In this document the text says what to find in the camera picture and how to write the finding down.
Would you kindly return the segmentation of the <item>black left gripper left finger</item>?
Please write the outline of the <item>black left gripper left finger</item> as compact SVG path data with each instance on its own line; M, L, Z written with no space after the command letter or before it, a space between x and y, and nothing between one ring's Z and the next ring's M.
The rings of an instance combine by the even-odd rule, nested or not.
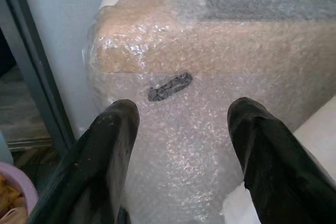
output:
M131 100L106 107L61 159L28 224L116 224L139 123Z

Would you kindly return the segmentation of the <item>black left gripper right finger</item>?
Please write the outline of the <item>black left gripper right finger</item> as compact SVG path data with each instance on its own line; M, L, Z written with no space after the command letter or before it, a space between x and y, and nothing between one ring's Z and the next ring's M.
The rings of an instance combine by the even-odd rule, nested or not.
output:
M336 181L281 120L242 97L227 124L261 224L336 224Z

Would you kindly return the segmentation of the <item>white cushioned seat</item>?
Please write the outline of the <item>white cushioned seat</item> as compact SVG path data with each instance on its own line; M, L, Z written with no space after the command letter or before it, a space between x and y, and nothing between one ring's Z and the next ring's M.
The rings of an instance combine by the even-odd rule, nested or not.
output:
M336 182L336 96L305 121L294 136Z

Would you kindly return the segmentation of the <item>pink plastic basket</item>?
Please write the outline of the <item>pink plastic basket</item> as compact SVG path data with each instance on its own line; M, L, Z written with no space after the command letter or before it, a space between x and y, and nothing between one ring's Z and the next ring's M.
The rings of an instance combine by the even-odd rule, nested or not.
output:
M24 172L7 163L0 162L0 173L8 180L12 187L23 194L26 200L28 219L38 202L37 190L35 189L33 183Z

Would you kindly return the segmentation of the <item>bubble-wrapped wooden furniture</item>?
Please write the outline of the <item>bubble-wrapped wooden furniture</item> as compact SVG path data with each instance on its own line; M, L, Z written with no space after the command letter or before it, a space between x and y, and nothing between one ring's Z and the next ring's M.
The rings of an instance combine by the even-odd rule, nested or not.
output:
M336 96L336 0L119 0L99 9L86 61L99 107L139 109L131 224L233 223L227 110L249 97L296 130Z

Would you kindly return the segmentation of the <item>dark grey door frame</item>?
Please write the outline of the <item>dark grey door frame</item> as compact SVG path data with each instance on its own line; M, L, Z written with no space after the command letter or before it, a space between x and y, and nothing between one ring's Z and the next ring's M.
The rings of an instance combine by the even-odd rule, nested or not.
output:
M0 0L0 29L55 148L64 155L75 137L27 0Z

